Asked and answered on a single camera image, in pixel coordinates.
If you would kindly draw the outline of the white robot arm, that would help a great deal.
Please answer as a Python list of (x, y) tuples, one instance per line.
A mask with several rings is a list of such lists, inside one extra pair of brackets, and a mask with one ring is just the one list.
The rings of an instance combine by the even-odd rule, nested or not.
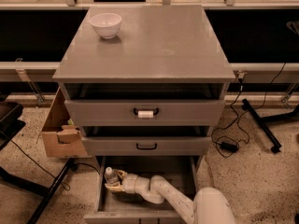
[(229, 202), (217, 189), (202, 188), (191, 200), (160, 175), (145, 178), (107, 167), (104, 177), (111, 192), (139, 194), (155, 204), (168, 201), (187, 224), (236, 224)]

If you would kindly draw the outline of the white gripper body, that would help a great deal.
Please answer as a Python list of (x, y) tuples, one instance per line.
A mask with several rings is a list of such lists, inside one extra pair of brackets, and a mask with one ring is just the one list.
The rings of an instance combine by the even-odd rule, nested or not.
[(135, 183), (138, 179), (138, 175), (128, 174), (122, 180), (122, 188), (126, 193), (135, 194)]

